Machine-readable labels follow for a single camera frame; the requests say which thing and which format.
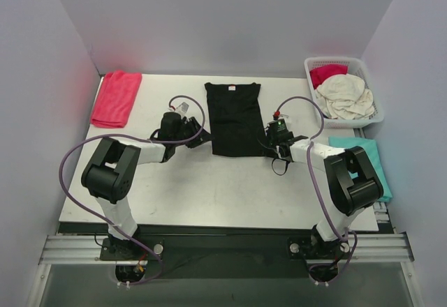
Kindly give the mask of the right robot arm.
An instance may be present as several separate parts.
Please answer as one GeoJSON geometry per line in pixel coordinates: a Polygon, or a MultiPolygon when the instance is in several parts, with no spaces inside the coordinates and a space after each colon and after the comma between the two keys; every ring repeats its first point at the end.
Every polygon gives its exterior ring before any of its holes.
{"type": "Polygon", "coordinates": [[[305,163],[323,212],[309,240],[310,251],[325,257],[334,241],[346,241],[352,222],[383,196],[383,186],[366,151],[315,143],[305,136],[294,136],[284,119],[268,123],[265,136],[268,149],[290,163],[305,163]]]}

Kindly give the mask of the black t shirt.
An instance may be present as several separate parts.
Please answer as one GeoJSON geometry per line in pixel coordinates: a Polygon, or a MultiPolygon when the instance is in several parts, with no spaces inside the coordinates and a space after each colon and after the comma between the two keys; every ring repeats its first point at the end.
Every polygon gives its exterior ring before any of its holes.
{"type": "Polygon", "coordinates": [[[258,103],[261,85],[205,84],[212,153],[229,158],[261,157],[263,120],[258,103]]]}

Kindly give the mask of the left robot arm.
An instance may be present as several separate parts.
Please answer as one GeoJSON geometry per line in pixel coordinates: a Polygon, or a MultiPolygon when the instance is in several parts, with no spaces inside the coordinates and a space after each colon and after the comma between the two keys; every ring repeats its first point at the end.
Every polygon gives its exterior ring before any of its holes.
{"type": "Polygon", "coordinates": [[[96,198],[108,219],[108,234],[118,240],[117,252],[131,260],[141,251],[127,195],[138,165],[165,163],[182,145],[196,148],[212,140],[195,117],[166,112],[148,142],[104,137],[98,143],[81,177],[81,184],[96,198]]]}

